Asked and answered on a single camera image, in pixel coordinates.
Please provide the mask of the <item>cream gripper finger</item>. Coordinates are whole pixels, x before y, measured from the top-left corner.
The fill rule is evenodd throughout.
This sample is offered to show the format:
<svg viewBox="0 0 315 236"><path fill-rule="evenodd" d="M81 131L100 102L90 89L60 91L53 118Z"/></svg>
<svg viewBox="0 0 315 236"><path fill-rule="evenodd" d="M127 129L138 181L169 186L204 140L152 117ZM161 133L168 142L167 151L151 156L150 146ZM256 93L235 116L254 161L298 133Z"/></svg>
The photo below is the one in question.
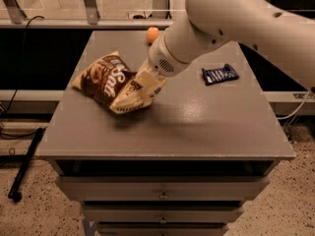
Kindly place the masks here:
<svg viewBox="0 0 315 236"><path fill-rule="evenodd" d="M138 83L135 76L112 101L111 110L115 113L128 113L151 105L166 82Z"/></svg>

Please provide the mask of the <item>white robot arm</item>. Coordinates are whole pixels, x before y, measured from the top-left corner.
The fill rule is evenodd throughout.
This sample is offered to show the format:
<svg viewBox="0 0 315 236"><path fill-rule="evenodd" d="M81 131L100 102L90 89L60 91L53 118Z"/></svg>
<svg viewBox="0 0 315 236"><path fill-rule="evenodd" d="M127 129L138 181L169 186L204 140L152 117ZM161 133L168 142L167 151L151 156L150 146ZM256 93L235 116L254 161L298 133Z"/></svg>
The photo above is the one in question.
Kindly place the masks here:
<svg viewBox="0 0 315 236"><path fill-rule="evenodd" d="M154 41L147 60L110 109L150 105L165 81L230 41L246 45L306 89L315 88L315 21L266 0L185 0L185 12Z"/></svg>

